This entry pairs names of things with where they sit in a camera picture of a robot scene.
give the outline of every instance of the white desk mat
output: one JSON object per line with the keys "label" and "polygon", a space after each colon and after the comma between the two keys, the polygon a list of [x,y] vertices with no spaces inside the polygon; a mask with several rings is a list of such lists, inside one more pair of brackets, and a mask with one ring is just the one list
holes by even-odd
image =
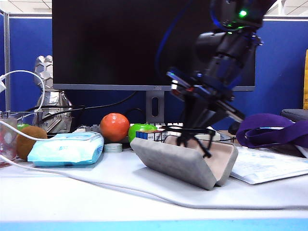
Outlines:
{"label": "white desk mat", "polygon": [[[26,166],[31,163],[21,162]],[[153,192],[191,208],[214,209],[308,209],[308,176],[299,176],[267,183],[250,185],[229,178],[222,187],[207,191],[146,167],[130,149],[122,153],[106,153],[90,166],[66,166],[52,169],[75,176],[127,185]],[[44,177],[53,174],[20,169],[15,166],[0,169],[0,177]],[[112,188],[122,192],[161,200],[146,193]]]}

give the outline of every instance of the robot figurine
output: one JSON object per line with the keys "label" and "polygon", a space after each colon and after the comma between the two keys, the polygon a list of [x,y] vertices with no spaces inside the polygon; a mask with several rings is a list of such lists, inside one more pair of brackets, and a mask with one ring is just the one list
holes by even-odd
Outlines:
{"label": "robot figurine", "polygon": [[72,108],[65,108],[62,106],[71,106],[71,102],[68,100],[63,90],[53,89],[53,61],[52,56],[47,55],[39,56],[35,63],[34,73],[41,77],[45,86],[41,85],[41,82],[34,78],[34,82],[42,89],[45,88],[45,98],[43,102],[42,113],[38,114],[37,121],[39,126],[47,131],[47,133],[68,133],[71,130],[72,117],[71,113],[63,113],[55,115],[52,118],[45,119],[47,116],[53,115],[58,112],[71,110]]}

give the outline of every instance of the yellow object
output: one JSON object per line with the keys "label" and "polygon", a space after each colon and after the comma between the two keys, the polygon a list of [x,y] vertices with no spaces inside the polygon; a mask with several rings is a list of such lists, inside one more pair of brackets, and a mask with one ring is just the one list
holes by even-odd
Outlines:
{"label": "yellow object", "polygon": [[[44,129],[36,127],[36,126],[28,126],[21,130],[21,132],[41,139],[47,139],[47,133]],[[17,154],[23,160],[27,160],[28,154],[32,150],[33,145],[36,141],[26,138],[20,134],[17,135],[16,138],[16,146],[17,146]]]}
{"label": "yellow object", "polygon": [[304,77],[304,109],[308,109],[308,50],[306,50],[305,77]]}

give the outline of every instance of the glass cup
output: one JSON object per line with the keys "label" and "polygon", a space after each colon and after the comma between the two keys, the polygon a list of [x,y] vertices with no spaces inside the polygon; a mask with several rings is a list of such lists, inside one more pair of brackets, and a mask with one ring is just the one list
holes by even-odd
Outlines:
{"label": "glass cup", "polygon": [[[14,128],[22,128],[25,124],[33,125],[36,117],[36,113],[33,112],[0,112],[0,120]],[[0,154],[12,161],[17,157],[17,134],[4,124],[0,124]],[[0,161],[0,167],[8,165],[10,164]]]}

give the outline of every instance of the ceiling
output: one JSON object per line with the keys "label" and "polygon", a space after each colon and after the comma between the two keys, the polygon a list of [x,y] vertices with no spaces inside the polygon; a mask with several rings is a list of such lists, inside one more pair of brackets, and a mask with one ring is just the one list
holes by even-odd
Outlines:
{"label": "ceiling", "polygon": [[[7,13],[51,13],[52,0],[0,0],[0,9]],[[284,13],[277,3],[268,14],[308,15],[308,0],[286,0],[283,9]]]}

